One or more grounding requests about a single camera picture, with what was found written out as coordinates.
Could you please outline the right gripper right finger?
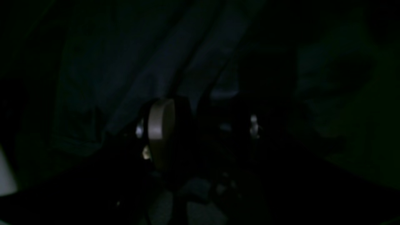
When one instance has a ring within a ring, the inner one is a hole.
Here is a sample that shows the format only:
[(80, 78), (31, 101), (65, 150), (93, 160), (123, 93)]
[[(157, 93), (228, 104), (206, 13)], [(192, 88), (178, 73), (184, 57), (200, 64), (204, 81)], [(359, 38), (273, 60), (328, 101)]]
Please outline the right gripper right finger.
[(256, 167), (259, 131), (249, 96), (236, 94), (223, 100), (202, 96), (197, 108), (197, 128), (199, 141), (211, 162), (241, 169)]

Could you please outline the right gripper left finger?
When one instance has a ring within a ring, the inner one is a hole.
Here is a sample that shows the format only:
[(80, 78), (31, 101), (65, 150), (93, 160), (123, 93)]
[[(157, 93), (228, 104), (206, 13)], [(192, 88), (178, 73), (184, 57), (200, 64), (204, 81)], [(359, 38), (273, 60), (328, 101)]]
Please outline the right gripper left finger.
[(187, 98), (158, 98), (140, 110), (135, 127), (137, 155), (150, 171), (187, 173), (191, 166), (193, 116)]

